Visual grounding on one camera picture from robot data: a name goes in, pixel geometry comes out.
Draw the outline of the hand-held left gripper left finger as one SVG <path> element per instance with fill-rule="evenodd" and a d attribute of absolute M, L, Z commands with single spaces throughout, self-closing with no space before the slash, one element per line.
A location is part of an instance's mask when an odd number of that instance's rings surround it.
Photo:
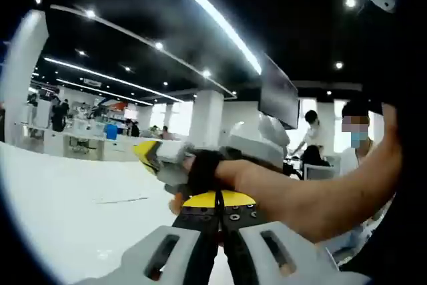
<path fill-rule="evenodd" d="M 127 249 L 118 268 L 79 284 L 207 284 L 218 254 L 215 192 L 184 202 L 171 226 L 160 226 Z"/>

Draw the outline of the person's right hand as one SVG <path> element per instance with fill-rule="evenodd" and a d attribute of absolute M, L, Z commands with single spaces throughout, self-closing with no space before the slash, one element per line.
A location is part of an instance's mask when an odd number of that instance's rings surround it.
<path fill-rule="evenodd" d="M 236 191 L 238 176 L 247 164 L 245 160 L 226 160 L 219 152 L 196 152 L 183 163 L 188 181 L 169 202 L 171 212 L 178 215 L 191 196 L 217 190 Z"/>

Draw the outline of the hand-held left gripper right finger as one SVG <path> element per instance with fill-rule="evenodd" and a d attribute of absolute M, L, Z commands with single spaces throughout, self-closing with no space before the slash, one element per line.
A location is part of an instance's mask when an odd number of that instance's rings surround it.
<path fill-rule="evenodd" d="M 341 272 L 327 249 L 268 221 L 249 196 L 220 192 L 224 252 L 235 284 L 369 284 Z"/>

